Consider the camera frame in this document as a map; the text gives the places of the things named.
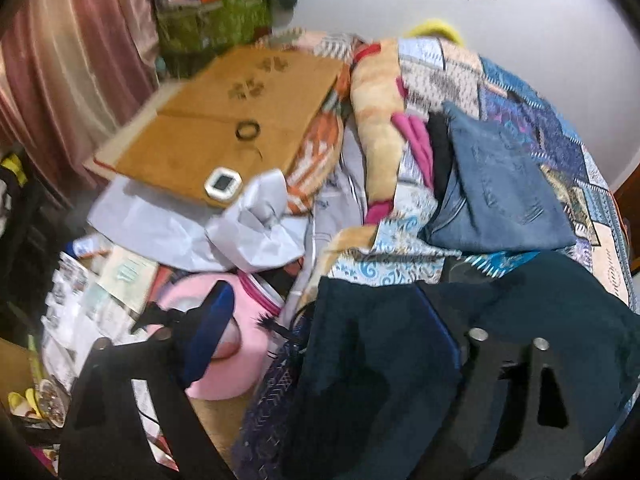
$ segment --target jeans pocket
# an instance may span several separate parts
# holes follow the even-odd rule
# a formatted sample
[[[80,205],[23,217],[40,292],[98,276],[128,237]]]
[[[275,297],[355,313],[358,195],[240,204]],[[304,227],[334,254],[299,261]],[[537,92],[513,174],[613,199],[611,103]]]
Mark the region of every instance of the jeans pocket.
[[[544,209],[536,194],[536,175],[517,153],[493,152],[473,146],[486,205],[519,224],[527,224]]]

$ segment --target green box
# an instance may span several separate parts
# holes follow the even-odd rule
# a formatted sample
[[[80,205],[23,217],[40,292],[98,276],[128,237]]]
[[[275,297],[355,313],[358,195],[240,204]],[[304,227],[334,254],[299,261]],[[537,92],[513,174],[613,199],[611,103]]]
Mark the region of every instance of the green box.
[[[232,46],[271,31],[267,0],[216,0],[156,6],[160,55],[172,77],[191,77]]]

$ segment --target pink hat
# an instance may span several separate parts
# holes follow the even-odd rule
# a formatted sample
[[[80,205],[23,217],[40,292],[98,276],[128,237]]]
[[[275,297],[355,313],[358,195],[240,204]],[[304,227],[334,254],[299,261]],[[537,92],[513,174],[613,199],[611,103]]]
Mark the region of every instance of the pink hat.
[[[204,376],[187,388],[187,395],[195,399],[223,400],[244,394],[260,378],[269,345],[269,332],[258,326],[258,321],[270,312],[247,294],[240,279],[233,274],[196,274],[183,278],[162,295],[158,305],[166,310],[180,308],[176,305],[186,301],[193,305],[190,308],[196,307],[218,280],[225,280],[234,289],[234,319],[240,331],[240,348],[228,358],[212,360]]]

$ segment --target satin curtain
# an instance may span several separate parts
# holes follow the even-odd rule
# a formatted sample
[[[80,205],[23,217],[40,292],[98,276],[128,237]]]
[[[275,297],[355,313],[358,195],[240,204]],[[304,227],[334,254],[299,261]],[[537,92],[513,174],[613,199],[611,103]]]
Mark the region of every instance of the satin curtain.
[[[18,140],[62,197],[157,87],[148,0],[27,0],[0,41],[0,146]]]

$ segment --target crumpled white paper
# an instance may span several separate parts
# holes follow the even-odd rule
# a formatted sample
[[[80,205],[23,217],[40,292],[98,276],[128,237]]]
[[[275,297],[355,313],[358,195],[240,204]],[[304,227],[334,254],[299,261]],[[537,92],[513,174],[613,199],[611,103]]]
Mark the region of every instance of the crumpled white paper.
[[[189,272],[256,272],[304,254],[308,217],[286,216],[279,170],[256,176],[228,209],[187,202],[117,176],[89,212],[108,239],[141,256]]]

